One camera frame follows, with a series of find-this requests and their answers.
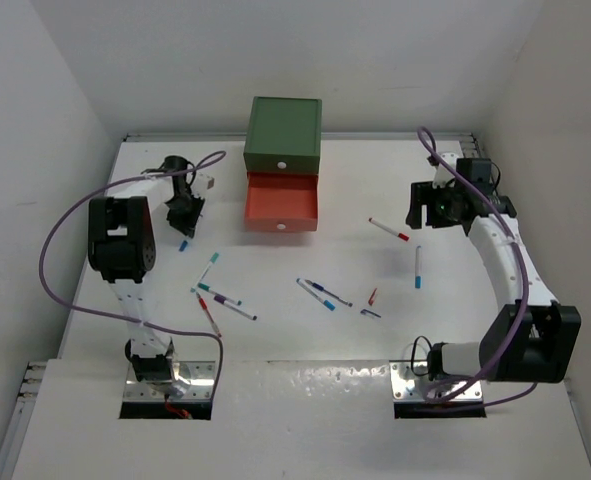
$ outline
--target red wire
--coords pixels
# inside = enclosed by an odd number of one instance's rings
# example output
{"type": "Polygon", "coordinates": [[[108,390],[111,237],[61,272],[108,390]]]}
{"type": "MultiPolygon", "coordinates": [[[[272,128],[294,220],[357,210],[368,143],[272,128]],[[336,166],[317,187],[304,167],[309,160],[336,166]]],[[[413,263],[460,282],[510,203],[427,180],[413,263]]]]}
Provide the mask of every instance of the red wire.
{"type": "Polygon", "coordinates": [[[179,416],[180,418],[190,417],[190,413],[188,413],[188,410],[184,410],[183,408],[175,408],[170,403],[168,403],[168,399],[164,401],[164,408],[166,408],[167,411],[179,416]]]}

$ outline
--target white wall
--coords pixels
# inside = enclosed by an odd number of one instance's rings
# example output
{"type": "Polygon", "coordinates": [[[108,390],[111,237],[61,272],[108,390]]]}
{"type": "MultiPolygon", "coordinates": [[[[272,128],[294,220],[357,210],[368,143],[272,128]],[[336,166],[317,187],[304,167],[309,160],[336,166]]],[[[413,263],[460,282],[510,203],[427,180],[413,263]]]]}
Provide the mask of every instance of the white wall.
{"type": "Polygon", "coordinates": [[[481,126],[542,0],[32,0],[118,134],[245,130],[254,95],[326,130],[481,126]]]}
{"type": "MultiPolygon", "coordinates": [[[[41,242],[106,180],[115,150],[28,0],[0,0],[0,444],[26,363],[56,355],[66,318],[39,285],[41,242]]],[[[84,225],[81,214],[50,257],[52,283],[69,299],[84,225]]]]}
{"type": "Polygon", "coordinates": [[[548,0],[485,135],[529,251],[582,329],[570,371],[591,451],[591,0],[548,0]]]}

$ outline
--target green drawer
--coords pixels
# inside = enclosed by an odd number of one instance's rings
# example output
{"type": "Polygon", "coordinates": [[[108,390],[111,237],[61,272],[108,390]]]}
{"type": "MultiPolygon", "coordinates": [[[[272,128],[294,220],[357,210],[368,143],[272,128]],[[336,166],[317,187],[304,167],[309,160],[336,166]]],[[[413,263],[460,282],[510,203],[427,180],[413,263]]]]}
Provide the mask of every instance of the green drawer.
{"type": "Polygon", "coordinates": [[[255,97],[244,161],[248,172],[317,175],[322,101],[255,97]]]}

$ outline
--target metal mounting plate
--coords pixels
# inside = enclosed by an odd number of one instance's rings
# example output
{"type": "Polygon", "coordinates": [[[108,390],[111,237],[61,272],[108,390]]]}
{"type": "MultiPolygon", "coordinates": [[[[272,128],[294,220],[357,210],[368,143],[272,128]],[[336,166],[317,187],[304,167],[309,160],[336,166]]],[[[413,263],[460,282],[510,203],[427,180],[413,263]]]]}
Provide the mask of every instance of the metal mounting plate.
{"type": "MultiPolygon", "coordinates": [[[[426,371],[426,361],[416,361],[415,371],[426,371]]],[[[410,361],[390,362],[391,386],[393,388],[393,401],[396,404],[425,404],[422,396],[422,387],[428,387],[432,382],[427,377],[417,377],[410,368],[410,361]]],[[[446,395],[464,384],[464,381],[455,383],[451,388],[445,388],[440,393],[446,395]]],[[[480,382],[461,393],[452,403],[483,403],[484,395],[480,382]]]]}
{"type": "MultiPolygon", "coordinates": [[[[215,362],[173,362],[175,376],[179,380],[172,386],[173,403],[210,402],[215,382],[215,362]]],[[[133,367],[129,366],[124,386],[123,403],[164,403],[163,388],[138,382],[133,367]]]]}

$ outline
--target marker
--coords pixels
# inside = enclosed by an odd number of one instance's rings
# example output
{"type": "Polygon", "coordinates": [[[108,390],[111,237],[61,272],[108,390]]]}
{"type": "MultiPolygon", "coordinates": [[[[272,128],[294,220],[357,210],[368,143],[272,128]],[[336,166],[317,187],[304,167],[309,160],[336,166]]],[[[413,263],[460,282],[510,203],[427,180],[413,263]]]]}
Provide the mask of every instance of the marker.
{"type": "Polygon", "coordinates": [[[415,249],[415,288],[422,286],[422,247],[415,249]]]}
{"type": "Polygon", "coordinates": [[[317,295],[313,290],[311,290],[310,288],[308,288],[305,284],[303,284],[302,282],[300,282],[300,279],[297,279],[297,284],[302,287],[304,290],[306,290],[308,293],[310,293],[319,303],[321,303],[322,305],[324,305],[326,308],[328,308],[331,312],[333,310],[335,310],[335,305],[333,305],[331,302],[329,302],[328,300],[324,300],[322,297],[320,297],[319,295],[317,295]]]}
{"type": "Polygon", "coordinates": [[[231,310],[233,310],[234,312],[239,313],[242,317],[246,317],[249,320],[257,320],[257,315],[250,315],[248,313],[246,313],[243,310],[240,310],[237,307],[234,307],[233,305],[231,305],[230,303],[228,303],[228,299],[222,295],[215,295],[214,300],[219,303],[224,305],[226,308],[230,308],[231,310]]]}
{"type": "Polygon", "coordinates": [[[215,262],[217,261],[217,257],[219,257],[219,253],[215,252],[213,254],[213,256],[211,257],[211,259],[206,264],[206,267],[204,268],[204,271],[202,272],[202,274],[199,276],[199,278],[197,279],[197,281],[191,287],[191,293],[194,293],[195,292],[195,289],[197,287],[197,284],[200,283],[202,280],[204,280],[204,277],[206,276],[206,274],[208,273],[208,271],[211,269],[211,267],[213,265],[215,265],[215,262]]]}
{"type": "Polygon", "coordinates": [[[349,307],[352,307],[353,304],[351,302],[347,302],[346,300],[342,300],[341,298],[339,298],[337,295],[335,295],[334,293],[329,292],[328,290],[326,290],[324,287],[322,287],[319,283],[315,283],[315,282],[311,282],[310,280],[304,280],[306,283],[308,283],[311,287],[313,287],[316,290],[319,290],[320,292],[324,292],[326,295],[328,295],[329,297],[333,297],[335,300],[337,300],[338,302],[343,303],[344,305],[348,305],[349,307]]]}
{"type": "Polygon", "coordinates": [[[197,287],[204,290],[205,292],[211,293],[213,295],[219,295],[220,297],[224,297],[226,300],[228,300],[231,303],[234,303],[235,305],[241,305],[242,301],[241,300],[233,300],[230,297],[227,297],[224,294],[221,294],[219,292],[216,292],[215,290],[213,290],[209,285],[206,285],[205,283],[202,282],[198,282],[197,283],[197,287]]]}
{"type": "Polygon", "coordinates": [[[366,315],[367,317],[382,318],[381,315],[378,315],[375,312],[371,312],[370,310],[366,310],[365,308],[363,308],[362,311],[359,313],[361,313],[362,315],[366,315]]]}
{"type": "Polygon", "coordinates": [[[371,297],[368,299],[368,304],[372,307],[373,304],[375,303],[375,299],[377,298],[377,288],[375,288],[375,290],[373,290],[373,293],[371,293],[371,297]]]}
{"type": "Polygon", "coordinates": [[[408,242],[410,240],[410,237],[408,235],[404,235],[401,232],[396,232],[395,230],[393,230],[390,227],[387,227],[386,225],[384,225],[383,223],[378,222],[377,220],[375,220],[373,217],[368,219],[369,222],[371,222],[373,225],[375,225],[376,227],[381,228],[382,230],[384,230],[385,232],[390,233],[391,235],[395,235],[398,238],[401,238],[402,240],[404,240],[405,242],[408,242]]]}
{"type": "Polygon", "coordinates": [[[215,320],[213,320],[213,316],[211,315],[211,312],[208,310],[208,305],[206,305],[206,302],[200,296],[199,293],[195,292],[195,295],[197,295],[197,300],[199,301],[199,304],[202,306],[202,310],[204,310],[204,313],[206,313],[206,317],[208,318],[208,321],[211,322],[211,327],[213,327],[213,331],[215,332],[215,335],[217,335],[218,337],[221,337],[222,332],[219,331],[219,327],[215,323],[215,320]]]}

